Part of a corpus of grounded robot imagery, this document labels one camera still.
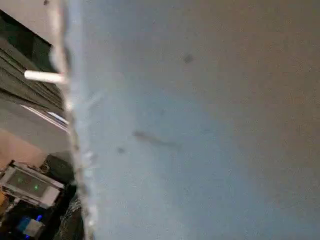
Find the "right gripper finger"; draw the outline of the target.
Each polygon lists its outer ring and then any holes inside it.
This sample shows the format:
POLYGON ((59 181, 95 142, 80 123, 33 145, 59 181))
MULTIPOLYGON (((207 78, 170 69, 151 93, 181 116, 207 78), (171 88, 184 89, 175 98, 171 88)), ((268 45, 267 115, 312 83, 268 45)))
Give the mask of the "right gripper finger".
POLYGON ((84 240, 84 222, 82 218, 82 206, 78 197, 75 183, 70 185, 74 191, 73 197, 66 209, 65 214, 60 218, 58 230, 59 240, 84 240))

